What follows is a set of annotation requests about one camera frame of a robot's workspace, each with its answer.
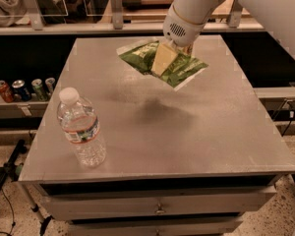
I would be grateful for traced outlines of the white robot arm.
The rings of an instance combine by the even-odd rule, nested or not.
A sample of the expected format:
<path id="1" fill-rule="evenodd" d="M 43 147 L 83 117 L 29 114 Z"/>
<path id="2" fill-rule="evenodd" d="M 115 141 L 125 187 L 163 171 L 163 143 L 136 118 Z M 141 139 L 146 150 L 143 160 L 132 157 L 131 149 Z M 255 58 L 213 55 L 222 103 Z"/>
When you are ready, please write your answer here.
<path id="1" fill-rule="evenodd" d="M 163 35 L 180 47 L 193 43 L 225 0 L 174 0 Z M 295 60 L 295 0 L 237 0 Z"/>

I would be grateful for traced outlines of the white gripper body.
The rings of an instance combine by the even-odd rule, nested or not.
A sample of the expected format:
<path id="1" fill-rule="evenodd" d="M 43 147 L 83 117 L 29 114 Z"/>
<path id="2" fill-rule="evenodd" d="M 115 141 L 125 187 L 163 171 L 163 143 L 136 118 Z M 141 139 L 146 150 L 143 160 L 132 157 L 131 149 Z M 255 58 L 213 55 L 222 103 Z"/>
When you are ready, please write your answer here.
<path id="1" fill-rule="evenodd" d="M 225 0 L 174 0 L 163 23 L 163 34 L 175 45 L 193 43 L 213 11 Z"/>

